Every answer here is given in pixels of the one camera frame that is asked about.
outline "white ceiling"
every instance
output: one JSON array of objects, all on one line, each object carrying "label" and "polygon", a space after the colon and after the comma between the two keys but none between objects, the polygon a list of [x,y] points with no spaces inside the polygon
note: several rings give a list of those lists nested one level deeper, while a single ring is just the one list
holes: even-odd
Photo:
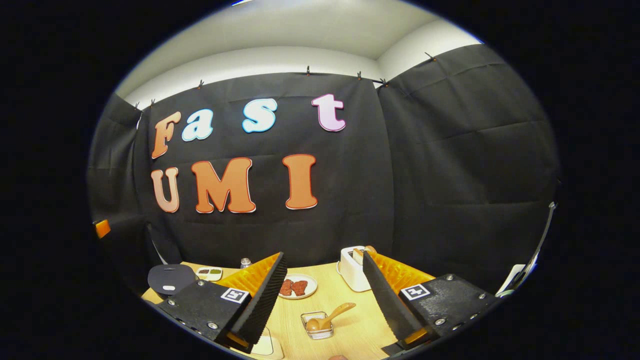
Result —
[{"label": "white ceiling", "polygon": [[208,16],[169,39],[116,92],[125,96],[189,61],[252,47],[316,47],[377,60],[405,35],[437,19],[400,0],[253,0]]}]

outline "white toaster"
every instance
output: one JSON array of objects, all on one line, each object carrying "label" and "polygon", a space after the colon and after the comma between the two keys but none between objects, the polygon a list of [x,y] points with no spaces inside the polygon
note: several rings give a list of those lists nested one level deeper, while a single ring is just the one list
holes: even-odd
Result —
[{"label": "white toaster", "polygon": [[358,264],[352,256],[353,249],[364,251],[364,246],[346,247],[340,250],[340,262],[338,274],[347,282],[347,285],[357,292],[371,290],[367,277],[362,272],[362,265]]}]

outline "white wall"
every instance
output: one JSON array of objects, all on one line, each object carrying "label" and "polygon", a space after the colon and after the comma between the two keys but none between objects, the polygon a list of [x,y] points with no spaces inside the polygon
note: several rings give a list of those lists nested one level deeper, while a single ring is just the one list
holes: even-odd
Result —
[{"label": "white wall", "polygon": [[185,63],[151,79],[124,99],[129,104],[144,109],[151,104],[198,86],[238,78],[241,76],[271,74],[277,72],[324,72],[356,76],[369,79],[382,78],[378,63],[357,55],[316,49],[313,47],[273,46],[255,47],[215,54]]},{"label": "white wall", "polygon": [[406,35],[378,58],[383,78],[393,79],[402,72],[439,54],[480,41],[446,20],[436,20]]},{"label": "white wall", "polygon": [[307,65],[311,72],[356,76],[362,71],[364,78],[388,81],[427,60],[425,52],[437,56],[472,44],[480,42],[446,20],[435,20],[402,38],[377,61],[314,47],[254,47],[185,63],[147,81],[130,94],[119,95],[129,104],[140,102],[138,108],[143,109],[151,104],[151,99],[157,102],[189,90],[198,86],[201,79],[208,84],[249,75],[305,72]]}]

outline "orange letter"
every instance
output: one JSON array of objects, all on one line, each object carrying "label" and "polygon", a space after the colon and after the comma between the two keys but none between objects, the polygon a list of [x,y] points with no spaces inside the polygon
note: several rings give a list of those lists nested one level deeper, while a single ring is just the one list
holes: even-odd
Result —
[{"label": "orange letter", "polygon": [[249,196],[249,168],[252,161],[249,158],[235,158],[229,161],[227,169],[222,175],[222,180],[216,174],[213,166],[208,161],[199,161],[191,166],[191,171],[196,175],[196,187],[198,191],[198,204],[196,211],[203,214],[213,212],[211,198],[218,211],[225,210],[227,197],[231,193],[229,211],[232,213],[253,213],[255,204]]},{"label": "orange letter", "polygon": [[173,123],[178,123],[178,121],[180,121],[180,112],[176,111],[168,118],[160,120],[156,124],[156,145],[154,146],[154,151],[151,153],[152,159],[159,158],[166,153],[167,147],[164,139],[166,139],[166,141],[171,140],[171,137],[173,137]]},{"label": "orange letter", "polygon": [[282,159],[289,168],[289,200],[287,209],[309,209],[317,205],[318,200],[311,195],[311,165],[316,163],[313,155],[289,155]]},{"label": "orange letter", "polygon": [[178,187],[175,183],[175,177],[178,175],[178,168],[170,167],[166,169],[166,176],[169,178],[169,191],[171,193],[171,201],[167,201],[164,198],[164,191],[162,189],[162,170],[151,171],[151,178],[154,180],[154,191],[156,193],[156,201],[162,210],[167,213],[174,213],[180,206],[180,199],[178,199]]}]

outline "blue letter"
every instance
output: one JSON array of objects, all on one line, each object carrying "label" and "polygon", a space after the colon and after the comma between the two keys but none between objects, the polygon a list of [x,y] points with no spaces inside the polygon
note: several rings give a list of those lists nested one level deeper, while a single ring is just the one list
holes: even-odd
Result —
[{"label": "blue letter", "polygon": [[250,101],[244,107],[244,115],[247,117],[242,121],[242,128],[247,133],[263,133],[271,129],[276,122],[276,115],[273,111],[278,108],[278,103],[273,99],[257,99]]},{"label": "blue letter", "polygon": [[211,119],[213,119],[213,111],[209,109],[198,110],[191,114],[187,119],[189,125],[182,131],[182,139],[186,142],[195,140],[195,138],[206,139],[213,132]]}]

